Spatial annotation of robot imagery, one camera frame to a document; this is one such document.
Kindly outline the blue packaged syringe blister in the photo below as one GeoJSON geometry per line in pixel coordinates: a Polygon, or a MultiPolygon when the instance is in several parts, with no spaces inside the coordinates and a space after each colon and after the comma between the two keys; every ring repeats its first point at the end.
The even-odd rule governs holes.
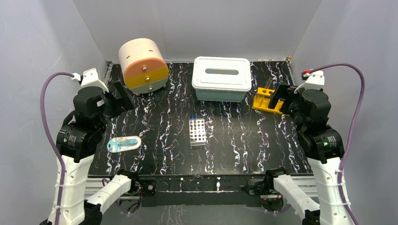
{"type": "Polygon", "coordinates": [[[141,143],[141,138],[138,136],[115,137],[108,141],[106,147],[110,153],[119,153],[135,150],[140,147],[141,143]]]}

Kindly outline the white bin lid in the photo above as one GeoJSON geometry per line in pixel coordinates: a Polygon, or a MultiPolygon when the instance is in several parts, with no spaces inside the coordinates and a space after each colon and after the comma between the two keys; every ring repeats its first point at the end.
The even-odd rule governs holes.
{"type": "Polygon", "coordinates": [[[194,60],[192,86],[196,90],[248,92],[252,88],[250,62],[244,58],[199,56],[194,60]]]}

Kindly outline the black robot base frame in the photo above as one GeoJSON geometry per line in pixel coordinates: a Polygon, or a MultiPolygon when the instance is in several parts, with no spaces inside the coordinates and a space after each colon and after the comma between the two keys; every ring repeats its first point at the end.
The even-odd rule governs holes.
{"type": "Polygon", "coordinates": [[[139,175],[122,201],[142,199],[144,207],[244,205],[266,210],[287,206],[270,179],[257,175],[139,175]]]}

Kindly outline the teal plastic bin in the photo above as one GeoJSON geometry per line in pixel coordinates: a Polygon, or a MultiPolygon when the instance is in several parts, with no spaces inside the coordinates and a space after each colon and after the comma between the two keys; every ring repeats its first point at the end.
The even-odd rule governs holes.
{"type": "Polygon", "coordinates": [[[195,90],[200,101],[242,102],[246,92],[224,90],[195,90]]]}

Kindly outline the cream orange cylindrical centrifuge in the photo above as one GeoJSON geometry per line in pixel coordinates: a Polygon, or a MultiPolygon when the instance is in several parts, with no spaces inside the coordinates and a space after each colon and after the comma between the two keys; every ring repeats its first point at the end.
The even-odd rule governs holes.
{"type": "Polygon", "coordinates": [[[123,44],[118,52],[126,87],[136,95],[166,87],[169,70],[157,44],[137,38],[123,44]]]}

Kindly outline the glass test tube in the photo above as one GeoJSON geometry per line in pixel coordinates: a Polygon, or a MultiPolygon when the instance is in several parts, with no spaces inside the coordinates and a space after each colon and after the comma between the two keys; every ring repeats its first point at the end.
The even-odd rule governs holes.
{"type": "Polygon", "coordinates": [[[264,88],[268,89],[268,90],[272,90],[273,89],[273,78],[272,77],[268,78],[264,88]]]}

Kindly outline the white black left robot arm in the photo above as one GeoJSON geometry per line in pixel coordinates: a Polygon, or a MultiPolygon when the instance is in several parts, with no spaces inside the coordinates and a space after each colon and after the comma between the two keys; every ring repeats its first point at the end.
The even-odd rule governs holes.
{"type": "Polygon", "coordinates": [[[106,210],[122,195],[140,190],[138,174],[121,169],[99,191],[85,196],[89,169],[107,119],[133,108],[122,82],[115,81],[113,86],[118,97],[95,86],[81,88],[74,96],[75,109],[66,116],[56,137],[56,191],[45,225],[99,225],[106,210]]]}

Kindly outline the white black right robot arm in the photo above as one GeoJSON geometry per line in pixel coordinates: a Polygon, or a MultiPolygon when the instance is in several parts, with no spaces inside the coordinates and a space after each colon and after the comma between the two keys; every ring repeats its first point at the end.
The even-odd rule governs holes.
{"type": "Polygon", "coordinates": [[[283,99],[280,112],[289,115],[297,131],[297,140],[311,166],[318,202],[309,197],[286,169],[267,170],[265,190],[280,193],[295,210],[303,225],[353,225],[350,203],[341,194],[345,191],[344,157],[341,135],[328,125],[331,103],[322,89],[304,89],[284,83],[276,86],[270,96],[269,108],[283,99]]]}

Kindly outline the yellow test tube rack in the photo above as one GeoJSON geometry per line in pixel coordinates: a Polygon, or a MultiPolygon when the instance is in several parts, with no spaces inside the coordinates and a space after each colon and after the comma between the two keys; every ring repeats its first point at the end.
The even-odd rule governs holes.
{"type": "Polygon", "coordinates": [[[268,107],[268,104],[270,102],[270,97],[273,92],[274,90],[272,89],[259,87],[257,89],[256,95],[253,98],[252,109],[276,113],[276,114],[282,114],[280,109],[282,107],[283,100],[278,100],[274,109],[270,109],[268,107]]]}

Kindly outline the clear well plate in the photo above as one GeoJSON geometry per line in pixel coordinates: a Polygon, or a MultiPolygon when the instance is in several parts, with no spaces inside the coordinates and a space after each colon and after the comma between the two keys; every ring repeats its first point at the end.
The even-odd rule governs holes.
{"type": "Polygon", "coordinates": [[[189,120],[190,148],[197,149],[207,144],[207,131],[204,118],[192,118],[189,120]]]}

